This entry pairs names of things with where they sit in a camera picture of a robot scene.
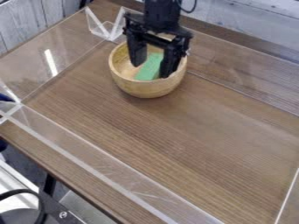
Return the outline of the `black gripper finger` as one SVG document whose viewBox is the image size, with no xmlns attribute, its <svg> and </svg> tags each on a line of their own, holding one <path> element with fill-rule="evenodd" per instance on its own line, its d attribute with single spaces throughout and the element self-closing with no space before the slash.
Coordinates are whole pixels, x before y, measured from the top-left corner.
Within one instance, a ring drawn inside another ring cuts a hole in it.
<svg viewBox="0 0 299 224">
<path fill-rule="evenodd" d="M 126 33 L 127 35 L 127 48 L 130 54 L 130 60 L 135 67 L 139 67 L 147 59 L 147 44 L 143 36 L 132 31 Z"/>
<path fill-rule="evenodd" d="M 166 47 L 159 71 L 159 75 L 163 79 L 166 79 L 178 70 L 178 66 L 184 56 L 186 51 L 183 49 L 183 44 L 171 43 Z"/>
</svg>

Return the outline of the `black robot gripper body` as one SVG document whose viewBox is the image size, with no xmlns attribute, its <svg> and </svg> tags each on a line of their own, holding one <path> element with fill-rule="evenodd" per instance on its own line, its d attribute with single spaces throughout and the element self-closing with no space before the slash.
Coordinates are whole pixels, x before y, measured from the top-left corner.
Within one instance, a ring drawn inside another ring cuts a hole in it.
<svg viewBox="0 0 299 224">
<path fill-rule="evenodd" d="M 180 26 L 182 12 L 192 12 L 183 8 L 183 0 L 144 0 L 144 13 L 124 15 L 128 47 L 188 48 L 192 33 Z"/>
</svg>

